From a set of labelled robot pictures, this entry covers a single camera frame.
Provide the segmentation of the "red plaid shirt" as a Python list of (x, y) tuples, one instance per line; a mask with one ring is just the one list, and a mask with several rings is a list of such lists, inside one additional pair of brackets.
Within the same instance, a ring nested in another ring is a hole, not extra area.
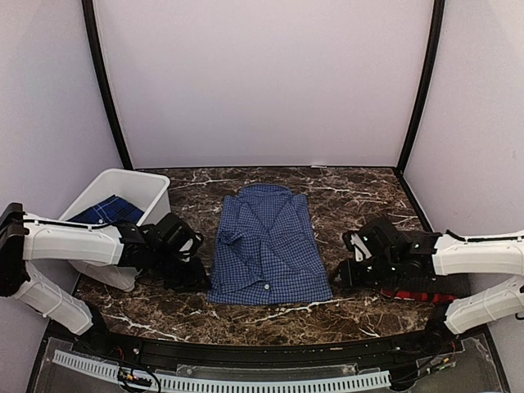
[(396, 300), (410, 300), (420, 301), (426, 303), (432, 303), (434, 305), (449, 304), (456, 300), (455, 296), (446, 295), (441, 293), (429, 293), (429, 292), (415, 292), (415, 291), (404, 291), (404, 290), (388, 290), (382, 288), (380, 293), (390, 299)]

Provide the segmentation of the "black striped shirt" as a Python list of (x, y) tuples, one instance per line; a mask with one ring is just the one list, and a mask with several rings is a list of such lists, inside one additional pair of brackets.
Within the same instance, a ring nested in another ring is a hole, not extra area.
[(451, 274), (433, 278), (392, 278), (379, 284), (384, 290), (434, 293), (464, 298), (472, 294), (469, 277), (466, 274)]

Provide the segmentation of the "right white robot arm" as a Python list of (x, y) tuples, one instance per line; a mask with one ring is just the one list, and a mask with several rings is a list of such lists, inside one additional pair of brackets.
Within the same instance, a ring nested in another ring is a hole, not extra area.
[(349, 287), (371, 287), (405, 279), (461, 273), (501, 273), (508, 279), (476, 295), (452, 300), (418, 337), (418, 348), (435, 355), (457, 336), (479, 325), (523, 311), (523, 234), (460, 237), (446, 233), (402, 232), (387, 224), (348, 231), (342, 239), (353, 251), (342, 276)]

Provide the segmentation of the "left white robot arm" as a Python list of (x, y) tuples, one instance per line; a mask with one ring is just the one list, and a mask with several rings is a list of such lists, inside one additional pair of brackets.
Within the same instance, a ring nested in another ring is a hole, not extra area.
[(1, 295), (24, 302), (107, 357), (115, 338), (98, 309), (46, 278), (34, 261), (78, 261), (96, 280), (125, 290), (140, 272), (153, 270), (168, 289), (199, 292), (210, 288), (197, 256), (202, 243), (203, 236), (172, 213), (156, 224), (82, 224), (29, 215), (11, 203), (1, 215)]

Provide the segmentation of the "blue checked long sleeve shirt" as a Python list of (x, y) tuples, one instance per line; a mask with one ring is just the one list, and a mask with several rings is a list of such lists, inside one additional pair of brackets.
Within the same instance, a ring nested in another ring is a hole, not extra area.
[(210, 303), (280, 305), (332, 299), (306, 195), (256, 183), (223, 200)]

